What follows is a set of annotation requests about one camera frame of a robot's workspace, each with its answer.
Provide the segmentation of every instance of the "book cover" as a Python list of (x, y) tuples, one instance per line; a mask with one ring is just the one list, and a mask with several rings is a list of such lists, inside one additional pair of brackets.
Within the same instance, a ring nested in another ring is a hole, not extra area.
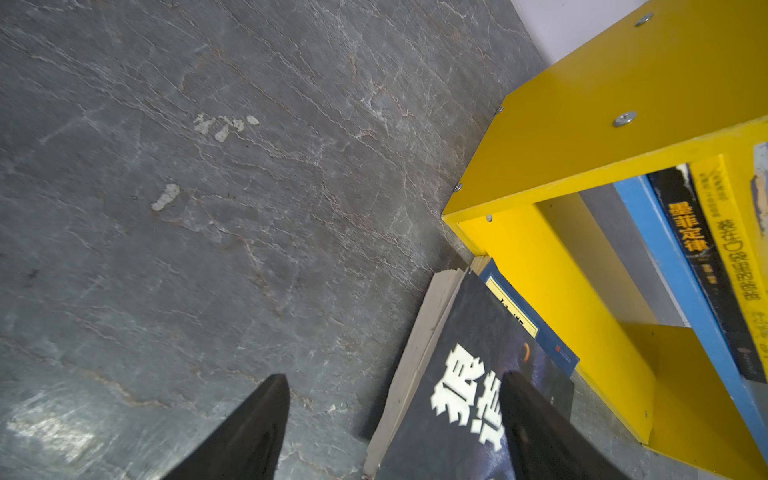
[(742, 314), (686, 165), (647, 175), (667, 222), (728, 342), (739, 373), (766, 382), (763, 362)]
[(571, 376), (578, 365), (579, 358), (560, 339), (557, 333), (541, 318), (536, 310), (525, 301), (517, 290), (504, 278), (499, 271), (496, 262), (491, 259), (488, 265), (480, 272), (480, 280), (491, 290), (504, 307), (520, 322), (525, 330), (531, 334), (541, 348), (554, 360), (555, 363)]
[(512, 480), (500, 376), (521, 372), (566, 418), (574, 385), (474, 273), (452, 309), (377, 480)]
[[(689, 165), (703, 214), (723, 257), (725, 270), (746, 320), (763, 371), (768, 368), (768, 308), (760, 265), (747, 236), (727, 166), (722, 157)], [(761, 380), (766, 382), (765, 375)]]

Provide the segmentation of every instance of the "white wall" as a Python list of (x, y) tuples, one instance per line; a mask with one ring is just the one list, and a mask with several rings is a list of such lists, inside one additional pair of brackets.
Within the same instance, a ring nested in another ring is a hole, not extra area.
[(645, 3), (645, 0), (511, 1), (550, 65)]
[(698, 480), (728, 480), (726, 477), (721, 477), (719, 475), (715, 475), (714, 473), (705, 472), (704, 470), (699, 470), (699, 478)]

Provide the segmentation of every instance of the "book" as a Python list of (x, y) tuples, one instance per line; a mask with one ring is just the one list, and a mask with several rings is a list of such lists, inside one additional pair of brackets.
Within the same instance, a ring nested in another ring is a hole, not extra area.
[(563, 372), (571, 376), (578, 365), (578, 356), (504, 278), (496, 262), (491, 257), (475, 257), (470, 268)]
[[(722, 157), (713, 157), (693, 162), (689, 164), (689, 168), (695, 190), (701, 199), (701, 209), (707, 226), (722, 256), (725, 270), (733, 285), (732, 290), (753, 340), (752, 348), (756, 348), (760, 365), (765, 372), (768, 369), (768, 305), (765, 283), (753, 241), (747, 234), (743, 211), (737, 205), (726, 162)], [(749, 347), (744, 347), (744, 350), (739, 348), (739, 352), (746, 355), (747, 348)], [(765, 374), (760, 381), (766, 382)]]
[[(383, 416), (374, 434), (389, 441), (373, 445), (372, 439), (367, 478), (514, 478), (498, 404), (507, 371), (521, 372), (570, 418), (569, 375), (480, 277), (468, 271), (454, 283), (455, 273), (437, 279), (441, 273), (425, 295), (406, 345), (409, 358), (403, 353), (396, 372), (402, 375), (390, 387), (385, 412), (391, 403), (391, 417)], [(410, 388), (412, 394), (404, 395)]]
[(739, 373), (748, 380), (765, 383), (763, 361), (742, 314), (713, 232), (705, 220), (688, 166), (659, 170), (646, 177), (710, 304)]

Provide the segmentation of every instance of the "book spine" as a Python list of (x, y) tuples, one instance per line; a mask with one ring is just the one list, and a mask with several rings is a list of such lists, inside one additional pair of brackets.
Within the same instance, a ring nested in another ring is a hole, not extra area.
[(710, 304), (739, 372), (746, 379), (766, 383), (765, 359), (761, 358), (743, 314), (727, 262), (723, 261), (712, 226), (706, 220), (691, 172), (683, 165), (653, 172), (647, 178)]
[(563, 343), (531, 304), (507, 281), (496, 266), (496, 262), (490, 259), (478, 276), (513, 317), (536, 339), (536, 343), (547, 355), (566, 375), (571, 376), (579, 363), (578, 356)]
[(765, 282), (746, 224), (733, 195), (733, 184), (722, 157), (690, 164), (702, 210), (734, 285), (743, 318), (768, 370), (768, 303)]

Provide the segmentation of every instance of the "yellow book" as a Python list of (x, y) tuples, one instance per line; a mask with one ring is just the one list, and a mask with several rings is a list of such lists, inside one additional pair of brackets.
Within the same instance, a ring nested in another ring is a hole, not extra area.
[(765, 282), (750, 238), (745, 215), (733, 190), (733, 175), (726, 159), (719, 155), (689, 164), (699, 202), (733, 284), (746, 324), (768, 372), (768, 303)]

